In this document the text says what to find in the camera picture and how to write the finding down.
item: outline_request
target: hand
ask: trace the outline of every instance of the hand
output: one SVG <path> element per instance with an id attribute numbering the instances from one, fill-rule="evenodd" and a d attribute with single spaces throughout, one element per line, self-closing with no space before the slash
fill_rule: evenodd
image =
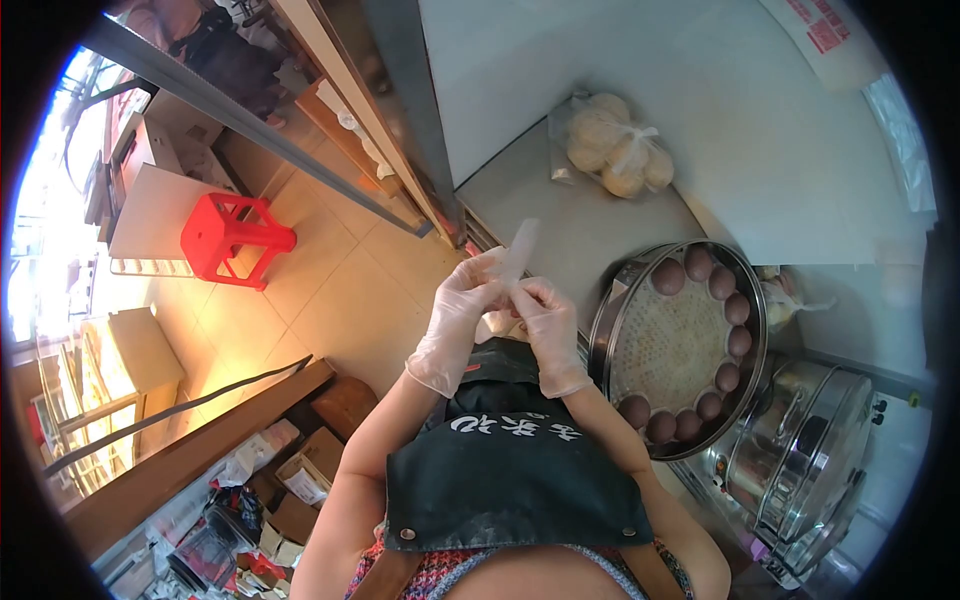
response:
<path id="1" fill-rule="evenodd" d="M 516 312 L 527 325 L 540 366 L 540 391 L 569 396 L 593 383 L 577 353 L 577 309 L 543 277 L 523 279 L 511 292 Z"/>
<path id="2" fill-rule="evenodd" d="M 503 286 L 486 273 L 501 253 L 497 247 L 468 258 L 440 284 L 430 325 L 407 359 L 414 379 L 448 398 L 460 387 L 480 317 L 501 300 Z"/>

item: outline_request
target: red plastic stool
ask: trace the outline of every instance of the red plastic stool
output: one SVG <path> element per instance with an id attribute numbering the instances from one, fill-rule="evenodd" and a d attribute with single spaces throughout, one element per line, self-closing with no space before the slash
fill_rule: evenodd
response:
<path id="1" fill-rule="evenodd" d="M 233 204 L 233 209 L 227 209 L 227 204 Z M 255 210 L 266 225 L 238 221 L 237 214 L 244 206 Z M 297 234 L 278 223 L 270 215 L 269 207 L 263 198 L 219 193 L 201 196 L 180 233 L 180 248 L 194 275 L 204 281 L 244 285 L 262 292 L 267 284 L 260 280 L 260 276 L 270 266 L 270 261 L 297 245 Z M 231 247 L 242 244 L 265 249 L 247 278 L 238 277 L 227 263 L 227 258 L 234 256 Z M 232 277 L 217 273 L 221 264 L 227 267 Z"/>

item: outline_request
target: countertop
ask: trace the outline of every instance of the countertop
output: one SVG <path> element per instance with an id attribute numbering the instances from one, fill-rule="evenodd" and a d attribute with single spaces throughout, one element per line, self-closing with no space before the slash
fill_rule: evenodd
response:
<path id="1" fill-rule="evenodd" d="M 540 235 L 527 270 L 545 276 L 577 306 L 589 335 L 593 315 L 615 275 L 616 263 L 666 242 L 706 237 L 673 189 L 623 200 L 576 173 L 577 184 L 550 179 L 546 119 L 507 146 L 457 191 L 491 234 L 508 245 L 520 223 L 540 219 Z"/>

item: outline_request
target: brown bun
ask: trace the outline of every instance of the brown bun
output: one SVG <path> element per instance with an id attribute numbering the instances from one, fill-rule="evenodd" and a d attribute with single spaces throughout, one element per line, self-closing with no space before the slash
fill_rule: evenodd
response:
<path id="1" fill-rule="evenodd" d="M 684 254 L 684 269 L 691 281 L 703 283 L 713 273 L 713 259 L 702 246 L 691 246 Z"/>
<path id="2" fill-rule="evenodd" d="M 734 363 L 724 363 L 717 369 L 713 382 L 718 390 L 732 392 L 740 383 L 740 369 Z"/>
<path id="3" fill-rule="evenodd" d="M 700 417 L 692 408 L 684 408 L 677 413 L 677 433 L 674 436 L 681 442 L 689 442 L 700 433 Z"/>
<path id="4" fill-rule="evenodd" d="M 750 301 L 739 292 L 733 292 L 723 305 L 723 316 L 731 325 L 743 325 L 750 317 Z"/>
<path id="5" fill-rule="evenodd" d="M 750 344 L 754 338 L 750 336 L 750 331 L 743 325 L 737 325 L 730 331 L 730 337 L 727 339 L 727 352 L 731 356 L 743 356 L 750 351 Z"/>
<path id="6" fill-rule="evenodd" d="M 616 410 L 634 429 L 643 427 L 650 420 L 650 402 L 639 394 L 627 396 L 620 400 L 620 405 Z"/>
<path id="7" fill-rule="evenodd" d="M 658 294 L 676 296 L 684 288 L 684 268 L 673 258 L 664 258 L 650 275 L 650 282 Z"/>
<path id="8" fill-rule="evenodd" d="M 713 273 L 710 274 L 707 287 L 710 291 L 711 298 L 714 300 L 726 300 L 736 291 L 736 277 L 733 275 L 733 271 L 727 267 L 717 265 L 713 269 Z"/>
<path id="9" fill-rule="evenodd" d="M 677 431 L 677 420 L 669 411 L 660 411 L 647 423 L 647 439 L 651 444 L 669 442 Z"/>
<path id="10" fill-rule="evenodd" d="M 697 400 L 697 417 L 702 420 L 714 420 L 723 409 L 723 400 L 714 392 L 707 392 Z"/>

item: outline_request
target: cable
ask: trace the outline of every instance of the cable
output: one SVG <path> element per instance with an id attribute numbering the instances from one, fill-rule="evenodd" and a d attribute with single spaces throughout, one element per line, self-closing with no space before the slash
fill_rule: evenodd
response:
<path id="1" fill-rule="evenodd" d="M 59 457 L 56 461 L 54 461 L 53 463 L 51 463 L 51 464 L 48 465 L 47 467 L 43 468 L 43 476 L 44 476 L 44 477 L 51 477 L 51 476 L 55 475 L 58 471 L 60 471 L 62 468 L 67 467 L 67 466 L 70 465 L 71 463 L 76 463 L 76 462 L 79 461 L 80 459 L 85 458 L 85 457 L 89 456 L 90 454 L 93 454 L 93 453 L 96 452 L 97 450 L 99 450 L 99 449 L 101 449 L 101 448 L 103 448 L 103 447 L 106 447 L 106 446 L 108 446 L 108 445 L 110 445 L 110 444 L 113 444 L 113 443 L 116 442 L 117 440 L 121 440 L 121 439 L 123 439 L 123 438 L 126 438 L 127 436 L 129 436 L 129 435 L 131 435 L 131 434 L 134 434 L 134 433 L 136 433 L 137 431 L 140 431 L 141 429 L 145 429 L 145 428 L 153 425 L 154 423 L 160 422 L 160 421 L 166 419 L 167 417 L 173 417 L 176 413 L 181 413 L 181 412 L 183 412 L 183 411 L 185 411 L 185 410 L 188 410 L 188 409 L 191 409 L 191 408 L 200 406 L 201 404 L 204 404 L 204 403 L 206 403 L 206 402 L 209 402 L 210 400 L 212 400 L 213 398 L 215 398 L 215 397 L 217 397 L 217 396 L 221 396 L 221 395 L 223 395 L 223 394 L 226 394 L 227 392 L 232 392 L 233 390 L 236 390 L 237 388 L 242 388 L 242 387 L 245 386 L 245 385 L 254 383 L 254 382 L 256 382 L 256 381 L 259 381 L 260 379 L 263 379 L 264 377 L 270 377 L 270 376 L 273 376 L 273 375 L 278 375 L 278 374 L 286 371 L 287 369 L 293 369 L 294 367 L 296 367 L 296 369 L 294 370 L 294 372 L 298 372 L 298 371 L 300 371 L 301 369 L 303 369 L 304 367 L 306 367 L 306 364 L 307 364 L 308 362 L 310 362 L 310 359 L 311 359 L 311 358 L 313 358 L 313 354 L 307 354 L 306 356 L 304 356 L 303 358 L 301 358 L 301 359 L 300 359 L 299 361 L 297 361 L 296 363 L 292 363 L 292 364 L 290 364 L 290 365 L 287 365 L 286 367 L 282 367 L 282 368 L 280 368 L 280 369 L 274 369 L 273 371 L 263 372 L 263 373 L 261 373 L 261 374 L 259 374 L 259 375 L 255 375 L 255 376 L 253 376 L 253 377 L 249 377 L 249 378 L 247 378 L 247 379 L 243 379 L 242 381 L 237 381 L 236 383 L 231 383 L 230 385 L 228 385 L 228 386 L 226 386 L 226 387 L 224 387 L 224 388 L 221 388 L 221 389 L 217 390 L 216 392 L 213 392 L 213 393 L 211 393 L 211 394 L 207 394 L 206 396 L 199 397 L 199 398 L 197 398 L 196 400 L 191 400 L 191 401 L 189 401 L 189 402 L 184 402 L 183 404 L 179 404 L 179 405 L 177 405 L 177 406 L 171 406 L 170 408 L 168 408 L 168 409 L 166 409 L 166 410 L 164 410 L 164 411 L 160 411 L 160 412 L 156 413 L 155 415 L 152 415 L 152 416 L 150 416 L 150 417 L 148 417 L 148 418 L 146 418 L 146 419 L 144 419 L 144 420 L 140 420 L 140 421 L 134 423 L 133 425 L 130 425 L 129 427 L 124 427 L 123 429 L 117 429 L 117 430 L 114 431 L 113 433 L 107 434 L 106 436 L 104 436 L 103 438 L 100 438 L 99 440 L 96 440 L 96 441 L 94 441 L 94 442 L 91 442 L 91 443 L 89 443 L 89 444 L 87 444 L 87 445 L 85 445 L 85 446 L 83 446 L 83 447 L 79 447 L 79 448 L 77 448 L 76 450 L 73 450 L 72 452 L 67 452 L 67 453 L 64 454 L 63 456 Z"/>

